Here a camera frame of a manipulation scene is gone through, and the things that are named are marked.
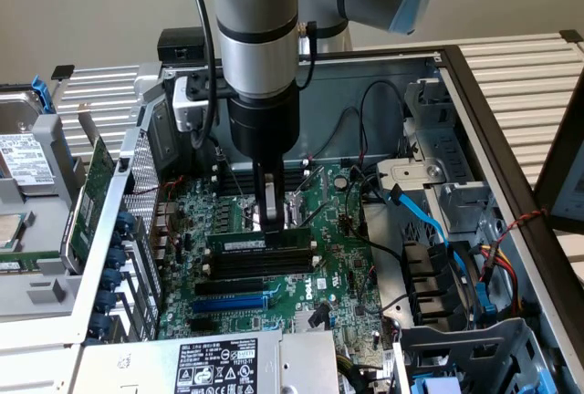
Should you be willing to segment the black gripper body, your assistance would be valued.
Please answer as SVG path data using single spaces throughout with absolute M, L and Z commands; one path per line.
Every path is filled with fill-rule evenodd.
M 288 86 L 270 98 L 237 95 L 227 100 L 235 147 L 253 161 L 280 160 L 299 136 L 299 90 Z

